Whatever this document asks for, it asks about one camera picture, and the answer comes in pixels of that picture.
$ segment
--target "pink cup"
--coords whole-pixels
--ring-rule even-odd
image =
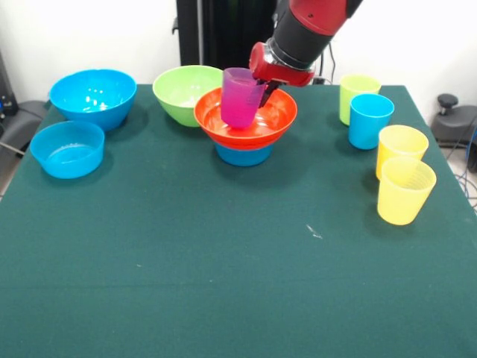
[[[221,118],[232,128],[249,127],[259,109],[266,84],[258,85],[249,69],[224,70]]]

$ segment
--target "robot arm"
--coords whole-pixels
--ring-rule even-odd
[[[254,78],[268,84],[261,106],[280,84],[301,87],[310,82],[316,59],[361,2],[282,0],[273,36],[255,44],[250,55]]]

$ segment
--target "green bowl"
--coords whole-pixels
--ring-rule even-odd
[[[162,108],[177,122],[198,127],[194,107],[200,97],[222,85],[222,70],[191,65],[162,73],[152,85],[152,91]]]

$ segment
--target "blue bowl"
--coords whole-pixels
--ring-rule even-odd
[[[218,156],[225,162],[232,166],[257,166],[265,162],[270,157],[272,145],[253,151],[237,151],[224,147],[218,143],[215,144],[215,150]]]
[[[83,177],[103,160],[104,132],[93,123],[57,123],[34,136],[30,152],[52,177]]]
[[[51,103],[70,121],[117,128],[133,106],[134,79],[113,69],[89,69],[59,80],[50,92]]]

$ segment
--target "blue cup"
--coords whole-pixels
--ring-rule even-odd
[[[374,93],[357,95],[351,100],[348,139],[358,149],[374,149],[379,144],[379,132],[391,120],[394,103]]]

